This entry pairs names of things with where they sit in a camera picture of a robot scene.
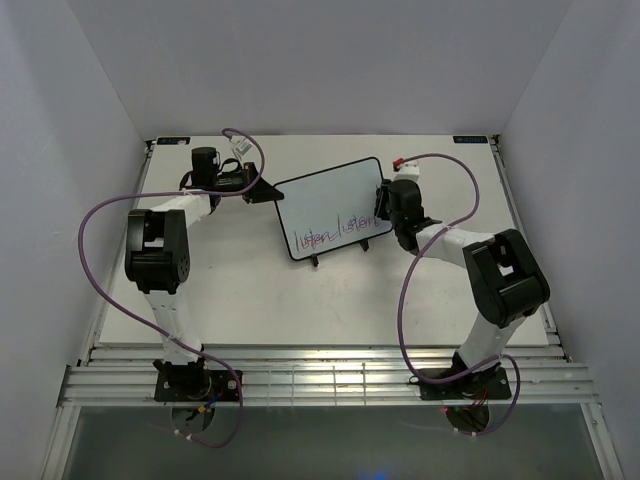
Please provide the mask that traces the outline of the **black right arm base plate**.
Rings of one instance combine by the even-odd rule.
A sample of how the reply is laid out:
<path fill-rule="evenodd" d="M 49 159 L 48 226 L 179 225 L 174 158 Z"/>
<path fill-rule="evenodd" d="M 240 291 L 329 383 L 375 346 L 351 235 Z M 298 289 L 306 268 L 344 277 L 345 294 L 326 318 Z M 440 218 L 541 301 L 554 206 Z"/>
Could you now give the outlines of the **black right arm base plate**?
<path fill-rule="evenodd" d="M 503 367 L 471 373 L 459 380 L 442 384 L 425 383 L 411 376 L 409 385 L 419 387 L 422 400 L 509 400 L 512 397 Z"/>

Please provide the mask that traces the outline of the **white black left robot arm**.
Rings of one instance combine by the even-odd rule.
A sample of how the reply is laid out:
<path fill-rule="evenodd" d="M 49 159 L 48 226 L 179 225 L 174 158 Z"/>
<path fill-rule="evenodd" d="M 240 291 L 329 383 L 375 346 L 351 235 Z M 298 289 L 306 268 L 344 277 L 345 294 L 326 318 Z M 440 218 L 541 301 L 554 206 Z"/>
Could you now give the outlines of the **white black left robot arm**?
<path fill-rule="evenodd" d="M 163 358 L 154 367 L 169 388 L 197 400 L 210 392 L 212 376 L 198 354 L 202 343 L 180 292 L 191 269 L 188 230 L 215 211 L 220 193 L 239 192 L 247 204 L 275 202 L 285 195 L 258 176 L 254 163 L 243 163 L 239 153 L 222 161 L 214 147 L 191 150 L 191 170 L 180 189 L 176 198 L 129 213 L 124 269 L 161 330 Z"/>

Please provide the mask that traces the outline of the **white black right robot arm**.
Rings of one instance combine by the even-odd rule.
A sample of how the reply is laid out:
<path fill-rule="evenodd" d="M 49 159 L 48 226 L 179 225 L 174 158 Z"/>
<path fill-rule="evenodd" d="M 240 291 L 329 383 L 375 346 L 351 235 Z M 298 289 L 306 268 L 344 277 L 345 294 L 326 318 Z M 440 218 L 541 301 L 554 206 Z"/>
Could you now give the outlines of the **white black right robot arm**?
<path fill-rule="evenodd" d="M 461 230 L 424 213 L 420 189 L 408 179 L 385 180 L 376 191 L 375 216 L 391 222 L 400 247 L 412 254 L 397 307 L 396 328 L 403 360 L 418 382 L 452 384 L 464 397 L 474 397 L 500 366 L 503 350 L 524 320 L 550 298 L 550 287 L 520 231 L 496 234 Z M 477 309 L 474 324 L 457 348 L 451 367 L 428 377 L 414 367 L 404 339 L 404 306 L 411 276 L 429 256 L 467 272 Z"/>

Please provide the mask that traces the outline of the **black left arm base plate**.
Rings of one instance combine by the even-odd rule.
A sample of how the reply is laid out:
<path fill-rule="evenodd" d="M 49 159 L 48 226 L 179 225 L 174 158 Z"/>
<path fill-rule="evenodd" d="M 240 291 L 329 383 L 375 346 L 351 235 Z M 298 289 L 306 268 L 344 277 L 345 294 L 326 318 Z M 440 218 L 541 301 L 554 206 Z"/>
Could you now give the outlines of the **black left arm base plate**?
<path fill-rule="evenodd" d="M 243 372 L 228 370 L 170 370 L 159 373 L 153 399 L 163 403 L 238 402 Z"/>

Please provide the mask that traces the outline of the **white black-framed whiteboard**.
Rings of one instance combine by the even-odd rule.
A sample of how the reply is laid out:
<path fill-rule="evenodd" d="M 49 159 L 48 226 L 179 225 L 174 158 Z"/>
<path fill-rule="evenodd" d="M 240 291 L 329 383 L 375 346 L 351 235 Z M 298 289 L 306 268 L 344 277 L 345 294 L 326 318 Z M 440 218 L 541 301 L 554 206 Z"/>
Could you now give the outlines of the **white black-framed whiteboard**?
<path fill-rule="evenodd" d="M 314 260 L 391 232 L 391 223 L 374 214 L 382 182 L 380 161 L 368 157 L 276 183 L 289 258 Z"/>

